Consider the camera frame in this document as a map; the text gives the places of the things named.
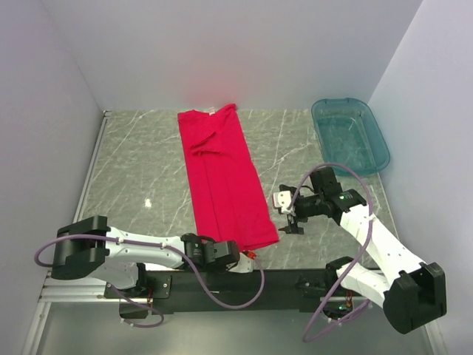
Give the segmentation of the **red t shirt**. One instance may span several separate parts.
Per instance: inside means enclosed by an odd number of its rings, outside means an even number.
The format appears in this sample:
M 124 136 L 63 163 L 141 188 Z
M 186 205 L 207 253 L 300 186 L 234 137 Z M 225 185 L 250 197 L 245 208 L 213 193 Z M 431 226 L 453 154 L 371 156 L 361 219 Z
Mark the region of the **red t shirt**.
M 240 251 L 279 240 L 235 104 L 177 116 L 197 233 Z

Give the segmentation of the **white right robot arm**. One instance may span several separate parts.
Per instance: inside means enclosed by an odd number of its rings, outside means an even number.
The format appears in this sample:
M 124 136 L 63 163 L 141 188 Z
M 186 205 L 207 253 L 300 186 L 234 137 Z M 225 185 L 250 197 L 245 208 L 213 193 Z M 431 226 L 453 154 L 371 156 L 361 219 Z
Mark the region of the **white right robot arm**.
M 401 334 L 443 317 L 447 312 L 446 275 L 437 263 L 426 263 L 404 246 L 375 216 L 372 198 L 337 181 L 334 166 L 323 163 L 305 178 L 313 194 L 303 196 L 300 187 L 281 185 L 273 194 L 273 207 L 287 218 L 287 234 L 302 234 L 300 223 L 311 217 L 330 218 L 368 253 L 379 267 L 376 273 L 357 257 L 342 257 L 326 265 L 326 298 L 355 292 L 382 308 L 390 325 Z

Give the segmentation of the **left aluminium side rail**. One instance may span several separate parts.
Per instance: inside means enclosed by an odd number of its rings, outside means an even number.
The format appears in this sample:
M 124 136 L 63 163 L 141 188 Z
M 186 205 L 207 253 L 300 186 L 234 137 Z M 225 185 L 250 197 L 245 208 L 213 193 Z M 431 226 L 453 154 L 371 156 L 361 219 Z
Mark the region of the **left aluminium side rail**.
M 103 117 L 102 117 L 100 129 L 98 131 L 98 135 L 97 135 L 95 145 L 94 145 L 94 148 L 93 148 L 93 151 L 92 151 L 92 156 L 91 156 L 91 159 L 90 159 L 90 162 L 89 162 L 89 167 L 88 167 L 87 172 L 86 172 L 84 185 L 83 185 L 83 188 L 81 190 L 81 194 L 80 194 L 80 197 L 79 197 L 79 200 L 78 200 L 77 208 L 75 210 L 75 214 L 74 214 L 74 217 L 73 217 L 73 220 L 72 220 L 73 223 L 78 222 L 79 220 L 82 219 L 85 200 L 86 200 L 86 197 L 89 193 L 89 188 L 90 188 L 90 184 L 92 182 L 92 177 L 93 177 L 93 173 L 94 173 L 94 170 L 95 170 L 95 165 L 96 165 L 96 162 L 97 162 L 98 154 L 101 150 L 102 140 L 103 140 L 103 137 L 104 137 L 105 132 L 106 132 L 106 126 L 107 126 L 108 120 L 109 120 L 109 113 L 110 113 L 109 110 L 104 110 L 103 111 Z

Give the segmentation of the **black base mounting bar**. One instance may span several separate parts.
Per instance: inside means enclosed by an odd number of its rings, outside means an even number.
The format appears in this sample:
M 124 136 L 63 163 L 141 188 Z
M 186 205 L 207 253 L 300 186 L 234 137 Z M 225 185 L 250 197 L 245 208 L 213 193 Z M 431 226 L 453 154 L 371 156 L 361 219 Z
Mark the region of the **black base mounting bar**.
M 146 277 L 147 285 L 140 291 L 124 294 L 131 299 L 150 298 L 152 305 L 164 314 L 224 309 L 208 297 L 191 271 L 149 271 Z M 209 291 L 229 305 L 248 302 L 261 283 L 258 271 L 248 274 L 203 272 L 201 277 Z M 335 276 L 323 268 L 266 270 L 262 294 L 246 310 L 314 312 L 334 282 Z

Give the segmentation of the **aluminium frame rail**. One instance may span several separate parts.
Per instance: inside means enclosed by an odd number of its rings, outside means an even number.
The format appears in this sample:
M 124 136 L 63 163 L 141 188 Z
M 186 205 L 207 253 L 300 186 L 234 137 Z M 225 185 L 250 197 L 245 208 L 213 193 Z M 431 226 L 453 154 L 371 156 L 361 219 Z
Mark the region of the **aluminium frame rail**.
M 41 302 L 105 302 L 105 282 L 94 278 L 56 280 L 47 272 L 39 300 Z

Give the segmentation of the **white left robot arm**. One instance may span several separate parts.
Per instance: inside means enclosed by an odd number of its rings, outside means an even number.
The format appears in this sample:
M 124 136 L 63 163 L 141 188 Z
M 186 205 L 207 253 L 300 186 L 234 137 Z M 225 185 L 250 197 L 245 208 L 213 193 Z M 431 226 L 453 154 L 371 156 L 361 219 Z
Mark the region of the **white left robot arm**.
M 86 234 L 85 239 L 65 239 L 55 245 L 51 277 L 103 280 L 130 297 L 143 295 L 148 287 L 146 264 L 174 270 L 189 267 L 224 271 L 238 264 L 240 253 L 233 240 L 218 242 L 192 233 L 174 237 L 132 234 L 108 225 L 104 216 L 94 216 L 58 230 L 57 237 Z

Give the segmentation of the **teal plastic basin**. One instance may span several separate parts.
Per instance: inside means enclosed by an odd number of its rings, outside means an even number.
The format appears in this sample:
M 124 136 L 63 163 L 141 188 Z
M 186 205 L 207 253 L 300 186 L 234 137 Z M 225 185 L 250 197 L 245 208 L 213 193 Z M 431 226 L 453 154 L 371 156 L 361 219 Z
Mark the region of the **teal plastic basin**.
M 369 106 L 356 98 L 321 99 L 311 107 L 324 161 L 339 163 L 360 176 L 377 174 L 390 152 Z

